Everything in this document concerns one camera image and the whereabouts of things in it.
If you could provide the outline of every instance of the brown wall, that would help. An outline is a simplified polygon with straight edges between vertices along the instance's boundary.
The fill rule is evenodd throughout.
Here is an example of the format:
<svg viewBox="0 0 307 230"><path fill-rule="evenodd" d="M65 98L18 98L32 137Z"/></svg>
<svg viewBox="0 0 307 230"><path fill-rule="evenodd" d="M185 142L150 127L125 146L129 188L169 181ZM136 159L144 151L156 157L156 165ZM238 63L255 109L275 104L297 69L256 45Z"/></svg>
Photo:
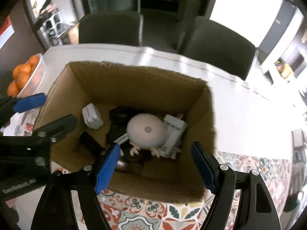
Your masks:
<svg viewBox="0 0 307 230"><path fill-rule="evenodd" d="M5 95L12 81L11 71L15 66L25 63L31 55L44 53L43 48L33 34L19 0L10 13L14 28L13 35L0 49L0 94Z"/></svg>

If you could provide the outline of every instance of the patterned tablecloth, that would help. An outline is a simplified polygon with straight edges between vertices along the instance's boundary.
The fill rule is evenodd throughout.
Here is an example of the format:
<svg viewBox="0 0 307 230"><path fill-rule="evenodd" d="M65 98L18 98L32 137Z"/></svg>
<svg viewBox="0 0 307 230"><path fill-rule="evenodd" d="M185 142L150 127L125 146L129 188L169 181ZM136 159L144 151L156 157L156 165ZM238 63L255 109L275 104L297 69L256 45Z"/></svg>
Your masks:
<svg viewBox="0 0 307 230"><path fill-rule="evenodd" d="M31 110L27 115L21 117L15 128L15 135L30 135L37 114L38 110ZM269 189L278 215L281 215L288 195L291 176L291 163L288 160L244 156L219 151L215 156L219 163L225 163L236 171L258 170ZM55 170L61 170L63 173L69 172L54 162L51 163L51 169L52 172ZM72 191L72 195L76 218L78 221L85 223L78 194L76 191ZM233 227L239 197L240 191L236 190L226 230L231 230ZM207 216L213 198L214 195L208 190L202 202L189 204L149 201L114 193L110 190L104 190L98 196L103 213L112 230L198 230ZM18 207L13 206L13 204L11 203L10 207L15 208L18 212Z"/></svg>

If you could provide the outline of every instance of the silver screw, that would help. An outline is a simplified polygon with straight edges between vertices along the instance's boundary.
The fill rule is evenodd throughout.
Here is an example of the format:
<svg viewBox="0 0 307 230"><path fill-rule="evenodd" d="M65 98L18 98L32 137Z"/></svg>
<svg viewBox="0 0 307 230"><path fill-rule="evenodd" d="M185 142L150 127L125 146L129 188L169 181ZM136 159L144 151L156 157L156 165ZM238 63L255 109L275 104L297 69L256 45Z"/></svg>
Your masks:
<svg viewBox="0 0 307 230"><path fill-rule="evenodd" d="M253 175L259 175L259 172L258 172L257 170L252 170L251 173L252 173Z"/></svg>
<svg viewBox="0 0 307 230"><path fill-rule="evenodd" d="M39 137L45 137L47 134L44 131L38 132L37 134Z"/></svg>
<svg viewBox="0 0 307 230"><path fill-rule="evenodd" d="M228 166L226 164L220 165L221 170L228 170Z"/></svg>
<svg viewBox="0 0 307 230"><path fill-rule="evenodd" d="M83 169L84 169L85 171L90 171L90 170L92 169L92 166L91 166L91 165L85 165L85 166L83 167Z"/></svg>
<svg viewBox="0 0 307 230"><path fill-rule="evenodd" d="M38 166L44 166L46 164L45 158L39 156L37 158L35 158L35 163Z"/></svg>

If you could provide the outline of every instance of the white table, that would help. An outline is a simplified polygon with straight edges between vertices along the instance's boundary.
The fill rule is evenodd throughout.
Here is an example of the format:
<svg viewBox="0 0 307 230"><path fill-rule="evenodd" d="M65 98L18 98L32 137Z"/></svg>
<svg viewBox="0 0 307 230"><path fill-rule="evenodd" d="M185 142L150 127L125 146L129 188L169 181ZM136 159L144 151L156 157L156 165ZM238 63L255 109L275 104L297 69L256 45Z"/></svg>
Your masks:
<svg viewBox="0 0 307 230"><path fill-rule="evenodd" d="M298 123L290 116L291 103L265 94L240 78L210 64L154 50L107 44L51 47L45 54L47 74L39 92L48 93L70 61L109 61L173 70L208 82L213 94L216 148L219 151L274 159L292 159L291 130Z"/></svg>

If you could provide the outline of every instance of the bowl of oranges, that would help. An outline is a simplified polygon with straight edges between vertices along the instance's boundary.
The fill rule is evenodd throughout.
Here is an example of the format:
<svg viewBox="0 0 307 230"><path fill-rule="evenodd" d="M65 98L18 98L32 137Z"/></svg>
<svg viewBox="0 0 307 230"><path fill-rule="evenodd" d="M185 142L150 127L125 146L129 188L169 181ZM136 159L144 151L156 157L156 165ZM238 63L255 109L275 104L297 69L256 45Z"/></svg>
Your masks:
<svg viewBox="0 0 307 230"><path fill-rule="evenodd" d="M16 66L13 70L14 81L7 89L7 95L12 97L27 97L36 93L46 75L46 63L43 55L38 53L30 57L25 64Z"/></svg>

